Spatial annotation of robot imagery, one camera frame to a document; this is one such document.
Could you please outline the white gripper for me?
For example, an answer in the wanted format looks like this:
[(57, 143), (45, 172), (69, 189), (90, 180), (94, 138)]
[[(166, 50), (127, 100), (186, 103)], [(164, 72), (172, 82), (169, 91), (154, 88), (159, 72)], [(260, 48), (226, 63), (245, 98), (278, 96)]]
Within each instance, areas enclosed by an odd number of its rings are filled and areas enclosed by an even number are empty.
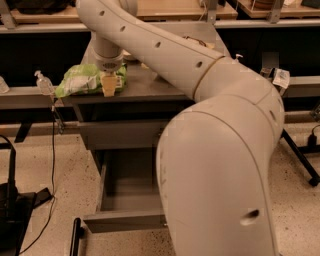
[(115, 73), (120, 69), (123, 63), (122, 50), (94, 52), (94, 60), (100, 71), (100, 81), (102, 91), (105, 97), (112, 97), (115, 94), (117, 86), (117, 76)]

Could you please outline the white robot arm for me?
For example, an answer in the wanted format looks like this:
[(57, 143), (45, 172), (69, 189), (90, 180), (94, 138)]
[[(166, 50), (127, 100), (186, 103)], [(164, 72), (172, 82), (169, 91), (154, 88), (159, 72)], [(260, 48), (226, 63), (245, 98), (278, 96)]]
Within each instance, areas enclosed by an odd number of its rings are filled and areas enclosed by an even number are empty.
[(268, 186), (283, 130), (277, 89), (228, 55), (145, 23), (123, 0), (77, 0), (80, 20), (193, 105), (160, 137), (156, 170), (177, 256), (279, 256)]

